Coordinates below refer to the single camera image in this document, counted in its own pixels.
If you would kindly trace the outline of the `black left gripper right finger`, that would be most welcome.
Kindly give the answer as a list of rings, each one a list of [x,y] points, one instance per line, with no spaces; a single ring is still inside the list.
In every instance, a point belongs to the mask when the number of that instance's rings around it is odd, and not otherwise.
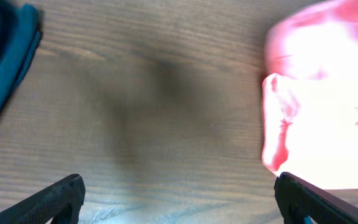
[[[275,199],[284,224],[358,224],[358,208],[289,173],[276,178]]]

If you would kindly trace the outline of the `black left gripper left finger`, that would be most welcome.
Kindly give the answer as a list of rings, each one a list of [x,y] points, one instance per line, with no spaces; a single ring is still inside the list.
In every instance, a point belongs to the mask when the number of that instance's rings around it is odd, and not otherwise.
[[[85,199],[85,184],[71,174],[0,212],[0,224],[77,224]]]

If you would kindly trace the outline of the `pink t-shirt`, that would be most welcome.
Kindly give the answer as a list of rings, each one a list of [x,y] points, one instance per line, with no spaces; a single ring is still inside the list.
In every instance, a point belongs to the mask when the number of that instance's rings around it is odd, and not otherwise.
[[[265,64],[264,166],[322,189],[358,189],[358,0],[323,1],[280,21]]]

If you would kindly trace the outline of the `navy blue folded t-shirt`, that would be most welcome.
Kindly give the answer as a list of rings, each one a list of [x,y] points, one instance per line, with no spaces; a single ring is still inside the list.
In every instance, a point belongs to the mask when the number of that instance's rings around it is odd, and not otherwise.
[[[0,111],[19,86],[40,42],[39,12],[0,1]]]

